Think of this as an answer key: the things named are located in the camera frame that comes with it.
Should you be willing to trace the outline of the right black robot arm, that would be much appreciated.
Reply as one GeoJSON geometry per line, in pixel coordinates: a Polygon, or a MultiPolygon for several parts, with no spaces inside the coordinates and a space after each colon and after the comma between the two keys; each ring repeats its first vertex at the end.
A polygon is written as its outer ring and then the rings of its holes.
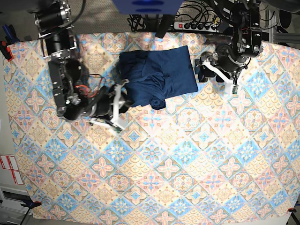
{"type": "Polygon", "coordinates": [[[96,90],[89,88],[90,74],[82,63],[68,2],[40,3],[34,16],[43,57],[49,59],[57,116],[68,122],[87,117],[91,125],[103,126],[115,133],[124,130],[127,122],[121,115],[133,104],[122,90],[129,80],[124,79],[110,88],[103,84],[96,90]]]}

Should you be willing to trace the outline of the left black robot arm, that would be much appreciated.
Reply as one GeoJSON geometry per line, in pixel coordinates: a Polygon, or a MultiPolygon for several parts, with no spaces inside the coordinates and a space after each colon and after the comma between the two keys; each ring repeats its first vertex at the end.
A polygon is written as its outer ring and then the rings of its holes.
{"type": "Polygon", "coordinates": [[[236,0],[229,15],[223,14],[222,2],[211,0],[210,6],[221,21],[232,25],[233,36],[229,45],[219,44],[212,54],[196,60],[195,71],[199,82],[214,78],[225,85],[228,94],[237,94],[241,72],[263,50],[259,4],[254,0],[236,0]]]}

